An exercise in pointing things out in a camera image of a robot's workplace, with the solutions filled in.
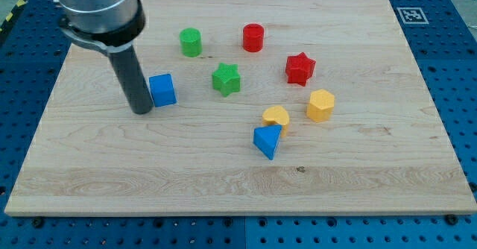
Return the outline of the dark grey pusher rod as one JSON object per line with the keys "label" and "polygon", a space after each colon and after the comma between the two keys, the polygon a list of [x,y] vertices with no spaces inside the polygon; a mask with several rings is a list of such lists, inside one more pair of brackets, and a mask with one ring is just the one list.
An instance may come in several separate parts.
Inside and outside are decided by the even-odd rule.
{"label": "dark grey pusher rod", "polygon": [[150,112],[154,103],[134,47],[128,45],[107,56],[132,112],[139,115]]}

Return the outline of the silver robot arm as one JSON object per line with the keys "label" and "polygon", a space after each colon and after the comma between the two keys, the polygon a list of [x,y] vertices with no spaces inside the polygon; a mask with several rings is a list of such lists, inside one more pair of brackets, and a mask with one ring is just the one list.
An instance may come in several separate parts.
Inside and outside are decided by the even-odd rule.
{"label": "silver robot arm", "polygon": [[107,57],[131,110],[151,111],[154,103],[133,47],[145,28],[141,0],[53,0],[63,9],[58,22],[73,44]]}

